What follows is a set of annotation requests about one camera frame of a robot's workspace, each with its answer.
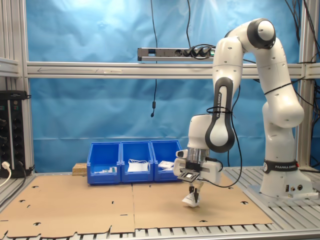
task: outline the white cable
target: white cable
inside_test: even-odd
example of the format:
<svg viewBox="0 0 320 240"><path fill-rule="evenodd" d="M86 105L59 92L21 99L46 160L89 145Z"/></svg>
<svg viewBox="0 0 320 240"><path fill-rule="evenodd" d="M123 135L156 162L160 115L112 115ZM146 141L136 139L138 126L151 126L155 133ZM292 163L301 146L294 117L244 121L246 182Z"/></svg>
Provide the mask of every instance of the white cable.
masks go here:
<svg viewBox="0 0 320 240"><path fill-rule="evenodd" d="M6 170L9 172L9 176L8 176L8 178L7 178L3 183L0 184L0 188L1 188L3 185L5 185L5 184L9 181L9 179L11 178L10 163L8 163L7 161L4 161L1 165L2 165L2 167L3 167L4 169L6 169Z"/></svg>

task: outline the metal grating platform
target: metal grating platform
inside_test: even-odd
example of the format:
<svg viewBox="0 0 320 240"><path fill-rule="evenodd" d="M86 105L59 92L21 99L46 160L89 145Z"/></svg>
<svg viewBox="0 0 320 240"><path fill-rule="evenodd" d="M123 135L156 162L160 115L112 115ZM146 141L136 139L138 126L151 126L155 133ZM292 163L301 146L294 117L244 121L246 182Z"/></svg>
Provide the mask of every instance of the metal grating platform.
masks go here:
<svg viewBox="0 0 320 240"><path fill-rule="evenodd" d="M238 177L240 168L225 168L224 173L233 181ZM70 173L36 174L27 178L25 187L37 176L65 175ZM320 174L306 173L312 181L320 181ZM267 207L259 202L247 187L260 185L263 178L261 167L244 167L237 185L251 198L273 221L273 224L228 225L208 227L174 227L136 229L134 233L110 234L75 234L61 240L103 240L103 239L320 239L320 200L304 200L284 202L280 205ZM0 188L0 199L8 196L22 179L12 179ZM50 240L38 237L21 237L16 240Z"/></svg>

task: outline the white item in bin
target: white item in bin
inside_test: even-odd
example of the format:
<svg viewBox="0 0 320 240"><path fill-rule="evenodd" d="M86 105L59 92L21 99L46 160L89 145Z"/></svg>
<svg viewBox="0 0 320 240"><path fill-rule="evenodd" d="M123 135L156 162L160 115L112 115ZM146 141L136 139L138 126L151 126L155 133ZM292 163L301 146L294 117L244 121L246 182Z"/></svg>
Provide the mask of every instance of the white item in bin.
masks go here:
<svg viewBox="0 0 320 240"><path fill-rule="evenodd" d="M159 168L162 168L166 171L169 171L168 169L172 168L174 166L174 162L172 161L161 161L159 164L158 164L158 167Z"/></svg>
<svg viewBox="0 0 320 240"><path fill-rule="evenodd" d="M182 202L188 204L189 207L191 208L195 208L199 205L199 202L200 202L200 196L198 197L198 201L196 202L195 200L195 193L192 192L190 193L189 195L187 195L183 200Z"/></svg>
<svg viewBox="0 0 320 240"><path fill-rule="evenodd" d="M129 159L128 172L147 172L149 163L146 160Z"/></svg>
<svg viewBox="0 0 320 240"><path fill-rule="evenodd" d="M174 167L169 167L169 168L163 169L163 171L173 171L173 170L174 170Z"/></svg>
<svg viewBox="0 0 320 240"><path fill-rule="evenodd" d="M105 173L116 173L117 172L117 167L112 166L108 169L103 169L102 171L95 171L95 174L105 174Z"/></svg>

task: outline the aluminum frame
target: aluminum frame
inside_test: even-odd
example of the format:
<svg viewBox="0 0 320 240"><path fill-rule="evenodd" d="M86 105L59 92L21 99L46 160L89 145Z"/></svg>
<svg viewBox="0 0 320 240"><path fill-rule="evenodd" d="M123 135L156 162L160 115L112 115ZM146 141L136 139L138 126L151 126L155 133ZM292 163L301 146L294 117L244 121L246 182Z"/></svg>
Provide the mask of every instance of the aluminum frame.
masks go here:
<svg viewBox="0 0 320 240"><path fill-rule="evenodd" d="M0 90L30 94L24 0L0 0ZM22 101L25 168L34 165L31 100Z"/></svg>
<svg viewBox="0 0 320 240"><path fill-rule="evenodd" d="M318 37L318 24L319 24L319 1L308 0L306 1L309 13L314 25L315 36ZM301 33L300 33L300 49L299 49L299 62L310 62L316 53L316 44L314 35L311 31L309 20L306 14L306 8L302 1L301 9ZM308 77L309 67L305 67L303 76ZM298 83L298 92L309 103L314 101L314 82L310 80L302 80ZM310 166L310 153L311 153L311 131L312 131L312 118L313 107L308 105L302 99L299 99L300 104L304 110L304 120L296 127L295 131L295 157L300 166Z"/></svg>
<svg viewBox="0 0 320 240"><path fill-rule="evenodd" d="M303 64L288 64L290 77L303 76ZM212 64L27 62L28 78L212 79ZM259 78L256 64L244 64L243 79Z"/></svg>
<svg viewBox="0 0 320 240"><path fill-rule="evenodd" d="M28 61L28 42L26 29L26 0L0 0L0 90L24 90L30 94L29 78L81 78L81 79L211 79L211 64L141 64L141 63L92 63L92 62L31 62ZM319 0L307 0L310 14L314 23L316 35L318 33ZM311 33L308 19L305 15L305 8L302 6L301 20L301 44L300 62L307 62L313 57L315 45ZM289 74L292 79L306 76L307 79L320 77L320 63L313 64L289 64ZM259 78L255 64L243 65L243 79ZM313 83L304 80L299 83L299 93L307 101L313 100ZM309 165L310 155L310 121L312 119L312 107L305 104L306 118L296 131L296 156L301 166ZM31 101L24 100L22 105L24 144L26 164L31 167L34 164L33 136L32 136L32 116ZM291 226L292 216L287 216L283 210L277 207L273 212L255 199L246 188L252 183L259 183L261 175L254 175L249 168L244 168L244 175L240 179L238 186L263 210L267 211L277 224L271 226L222 226L220 228L190 228L190 229L160 229L152 231L152 235L147 236L146 231L136 230L135 236L132 233L126 234L88 234L78 235L68 238L68 240L93 240L106 238L128 238L137 239L315 239L320 237L320 228L317 229L293 229ZM226 175L232 180L236 179L239 173L238 168L224 170ZM34 179L34 174L27 180L28 184ZM313 180L320 180L314 174L307 174ZM4 192L0 189L0 201L11 193L18 181L10 183ZM39 240L41 236L30 238Z"/></svg>

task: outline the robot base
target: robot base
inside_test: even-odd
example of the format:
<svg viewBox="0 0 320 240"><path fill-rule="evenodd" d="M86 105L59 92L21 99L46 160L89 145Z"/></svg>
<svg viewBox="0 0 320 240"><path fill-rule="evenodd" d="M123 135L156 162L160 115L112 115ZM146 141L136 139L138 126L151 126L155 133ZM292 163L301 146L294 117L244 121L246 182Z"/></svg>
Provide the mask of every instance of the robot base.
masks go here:
<svg viewBox="0 0 320 240"><path fill-rule="evenodd" d="M283 196L283 197L271 197L261 193L260 187L261 186L259 185L251 185L251 186L248 186L247 190L243 192L245 194L249 192L267 207L274 207L277 205L277 203L280 204L283 201L297 201L297 200L305 200L305 199L317 200L319 198L319 194L317 190L314 190L314 192L298 194L298 195L295 195L294 197L290 194L288 194L288 196Z"/></svg>

